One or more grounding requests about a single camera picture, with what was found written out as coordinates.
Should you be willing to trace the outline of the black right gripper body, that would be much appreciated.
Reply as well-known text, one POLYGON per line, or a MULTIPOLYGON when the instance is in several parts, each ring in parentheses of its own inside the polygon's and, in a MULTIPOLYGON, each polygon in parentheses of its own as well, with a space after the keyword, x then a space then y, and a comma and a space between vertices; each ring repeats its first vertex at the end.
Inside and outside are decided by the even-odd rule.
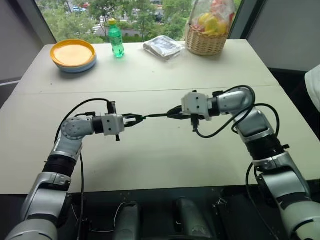
POLYGON ((182 110, 182 106, 178 106, 178 114, 177 114, 177 119, 178 120, 186 120, 186 119, 191 119, 191 115, 184 114, 182 110))

